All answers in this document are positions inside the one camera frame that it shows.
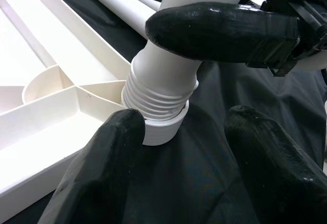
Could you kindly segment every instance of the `white plastic tray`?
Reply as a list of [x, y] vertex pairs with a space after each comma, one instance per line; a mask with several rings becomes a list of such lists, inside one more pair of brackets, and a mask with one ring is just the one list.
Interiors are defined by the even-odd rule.
[[62, 0], [0, 0], [0, 223], [53, 191], [130, 64]]

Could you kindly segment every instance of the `black cloth surface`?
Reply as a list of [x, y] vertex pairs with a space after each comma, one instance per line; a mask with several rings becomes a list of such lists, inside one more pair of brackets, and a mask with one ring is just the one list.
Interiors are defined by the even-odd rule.
[[[145, 45], [97, 0], [64, 1], [129, 61]], [[205, 62], [198, 80], [177, 135], [162, 146], [141, 149], [124, 223], [259, 223], [224, 135], [225, 114], [234, 105], [251, 106], [278, 121], [322, 167], [327, 87], [319, 70], [274, 78], [266, 69]], [[47, 201], [48, 196], [6, 224], [36, 223], [28, 215], [40, 215]]]

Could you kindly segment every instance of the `black fabric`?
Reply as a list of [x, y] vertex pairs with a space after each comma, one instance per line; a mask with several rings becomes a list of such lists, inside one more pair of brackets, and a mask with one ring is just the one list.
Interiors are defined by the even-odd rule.
[[[127, 59], [144, 46], [96, 0], [65, 1]], [[327, 88], [320, 71], [274, 78], [266, 69], [209, 61], [200, 66], [198, 80], [177, 135], [141, 148], [123, 223], [259, 223], [224, 135], [225, 114], [234, 105], [278, 121], [322, 167]]]

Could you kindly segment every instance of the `black rubber glove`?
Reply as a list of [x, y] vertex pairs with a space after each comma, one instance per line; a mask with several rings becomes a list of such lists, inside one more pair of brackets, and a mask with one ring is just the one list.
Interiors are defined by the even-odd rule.
[[326, 175], [276, 121], [236, 106], [225, 134], [262, 224], [327, 222]]
[[137, 110], [111, 115], [73, 160], [38, 223], [121, 223], [144, 135], [144, 118]]

